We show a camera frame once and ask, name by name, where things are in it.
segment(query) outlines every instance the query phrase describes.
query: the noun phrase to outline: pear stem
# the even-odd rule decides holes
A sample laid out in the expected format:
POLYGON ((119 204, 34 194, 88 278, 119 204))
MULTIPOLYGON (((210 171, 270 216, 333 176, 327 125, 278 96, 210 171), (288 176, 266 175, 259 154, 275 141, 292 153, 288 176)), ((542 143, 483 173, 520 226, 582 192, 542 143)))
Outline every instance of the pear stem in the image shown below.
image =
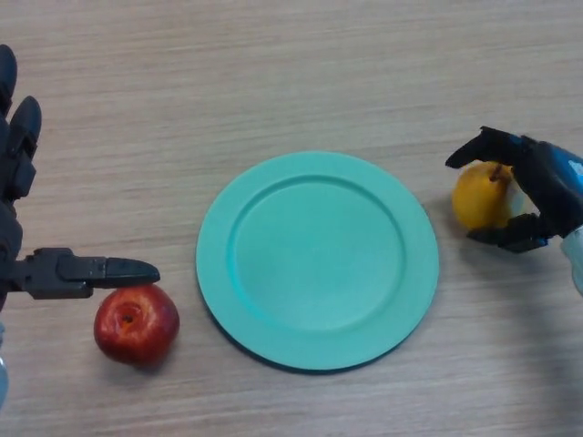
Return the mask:
POLYGON ((490 175, 490 182, 496 182, 500 179, 500 173, 502 172, 502 164, 498 164, 497 167, 494 169, 492 174, 490 175))

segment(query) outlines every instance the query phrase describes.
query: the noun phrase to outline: robot finger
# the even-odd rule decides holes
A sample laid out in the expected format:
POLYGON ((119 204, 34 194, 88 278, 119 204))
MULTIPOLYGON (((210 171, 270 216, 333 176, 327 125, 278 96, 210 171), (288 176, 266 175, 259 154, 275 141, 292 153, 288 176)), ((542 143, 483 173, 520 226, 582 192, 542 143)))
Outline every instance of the robot finger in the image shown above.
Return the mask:
POLYGON ((15 114, 12 116, 10 130, 20 130, 30 136, 33 142, 36 143, 40 135, 42 118, 43 114, 38 101, 32 96, 28 96, 18 105, 15 114))
POLYGON ((9 46, 0 45, 0 115, 6 117, 16 87, 17 65, 9 46))
POLYGON ((522 137, 491 127, 481 129, 480 135, 461 146, 447 159, 446 166, 461 168, 475 160, 515 166, 529 150, 529 144, 522 137))
POLYGON ((504 228, 472 229, 467 236, 480 243, 522 253, 545 247, 554 233, 536 214, 522 214, 510 219, 504 228))

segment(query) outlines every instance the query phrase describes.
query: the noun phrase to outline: apple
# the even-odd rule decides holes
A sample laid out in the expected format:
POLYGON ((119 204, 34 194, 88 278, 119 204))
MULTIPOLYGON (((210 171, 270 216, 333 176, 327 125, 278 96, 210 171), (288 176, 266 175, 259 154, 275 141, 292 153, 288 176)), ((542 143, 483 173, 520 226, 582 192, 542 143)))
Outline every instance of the apple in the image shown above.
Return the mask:
POLYGON ((117 289, 95 317, 97 346, 113 361, 150 367, 168 354, 179 333, 179 312, 157 285, 117 289))
POLYGON ((511 189, 513 180, 511 168, 496 162, 466 169, 452 193, 457 220, 467 229, 505 226, 521 204, 521 192, 511 189))

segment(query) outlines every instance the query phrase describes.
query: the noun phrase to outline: red apple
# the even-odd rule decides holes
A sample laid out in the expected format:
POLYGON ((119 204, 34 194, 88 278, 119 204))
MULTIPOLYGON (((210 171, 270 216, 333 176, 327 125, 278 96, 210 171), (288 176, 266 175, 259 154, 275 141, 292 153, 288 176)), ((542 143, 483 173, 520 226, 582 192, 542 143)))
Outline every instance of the red apple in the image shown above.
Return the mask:
POLYGON ((179 312, 156 285, 117 289, 97 310, 94 336, 111 359, 137 367, 156 365, 179 333, 179 312))

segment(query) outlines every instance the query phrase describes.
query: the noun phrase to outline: wood grain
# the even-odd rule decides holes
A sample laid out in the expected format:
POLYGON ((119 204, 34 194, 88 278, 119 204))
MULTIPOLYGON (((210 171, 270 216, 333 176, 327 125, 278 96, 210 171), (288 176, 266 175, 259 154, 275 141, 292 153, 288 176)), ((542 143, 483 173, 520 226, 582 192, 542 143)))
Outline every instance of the wood grain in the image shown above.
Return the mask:
POLYGON ((557 243, 461 238, 447 156, 482 125, 583 153, 583 8, 569 0, 6 0, 15 101, 44 111, 23 254, 70 246, 160 267, 179 343, 156 374, 92 338, 104 294, 10 296, 2 436, 583 435, 583 300, 557 243), (193 275, 199 225, 242 170, 286 152, 369 159, 423 202, 435 305, 397 352, 330 377, 232 348, 193 275))

